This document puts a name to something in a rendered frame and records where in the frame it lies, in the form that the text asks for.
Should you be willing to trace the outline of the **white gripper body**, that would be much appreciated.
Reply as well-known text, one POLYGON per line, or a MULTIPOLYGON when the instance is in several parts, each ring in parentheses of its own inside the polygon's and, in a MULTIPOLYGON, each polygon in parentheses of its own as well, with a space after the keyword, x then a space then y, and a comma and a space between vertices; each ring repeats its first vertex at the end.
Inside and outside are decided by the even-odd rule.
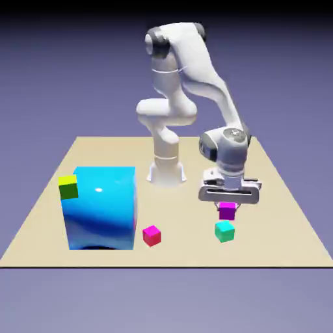
POLYGON ((257 187, 242 187, 227 190, 219 186, 203 185, 198 198, 206 202, 233 202, 237 204, 256 204, 259 202, 260 191, 257 187))

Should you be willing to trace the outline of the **small purple cube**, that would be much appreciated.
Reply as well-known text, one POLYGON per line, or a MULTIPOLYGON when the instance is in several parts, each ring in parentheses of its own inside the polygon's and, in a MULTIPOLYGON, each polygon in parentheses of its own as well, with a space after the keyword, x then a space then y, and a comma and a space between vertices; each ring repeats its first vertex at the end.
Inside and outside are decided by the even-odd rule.
POLYGON ((220 202, 219 203, 219 219, 234 220, 237 205, 235 202, 220 202))

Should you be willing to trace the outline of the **small teal cube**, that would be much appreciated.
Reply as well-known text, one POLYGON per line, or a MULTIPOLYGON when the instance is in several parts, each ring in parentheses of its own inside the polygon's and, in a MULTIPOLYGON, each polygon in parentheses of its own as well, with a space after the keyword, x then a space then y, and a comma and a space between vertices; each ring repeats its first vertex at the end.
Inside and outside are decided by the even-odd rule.
POLYGON ((232 241, 235 235, 234 226, 227 220, 215 224, 215 236, 221 243, 232 241))

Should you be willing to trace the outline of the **small pink cube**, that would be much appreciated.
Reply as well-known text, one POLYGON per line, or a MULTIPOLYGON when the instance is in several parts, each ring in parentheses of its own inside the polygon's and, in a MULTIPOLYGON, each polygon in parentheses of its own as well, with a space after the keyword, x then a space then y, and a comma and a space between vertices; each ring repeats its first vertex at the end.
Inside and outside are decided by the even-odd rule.
POLYGON ((161 242, 161 231, 154 225, 151 225, 142 231, 143 241, 148 246, 155 246, 161 242))

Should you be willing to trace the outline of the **small yellow cube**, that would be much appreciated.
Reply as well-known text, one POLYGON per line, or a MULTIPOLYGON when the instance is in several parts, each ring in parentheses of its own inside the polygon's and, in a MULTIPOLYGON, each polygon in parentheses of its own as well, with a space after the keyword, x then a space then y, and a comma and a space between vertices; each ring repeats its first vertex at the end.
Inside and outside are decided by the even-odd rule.
POLYGON ((60 176, 58 180, 60 199, 67 200, 78 197, 77 177, 75 174, 60 176))

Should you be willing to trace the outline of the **large blue box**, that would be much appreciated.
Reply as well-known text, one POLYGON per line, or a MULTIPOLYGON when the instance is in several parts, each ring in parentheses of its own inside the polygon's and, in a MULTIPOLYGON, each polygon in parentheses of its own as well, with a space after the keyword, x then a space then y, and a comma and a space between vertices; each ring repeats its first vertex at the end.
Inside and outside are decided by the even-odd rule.
POLYGON ((137 179, 133 166, 79 166, 78 197, 62 200, 71 250, 131 250, 137 226, 137 179))

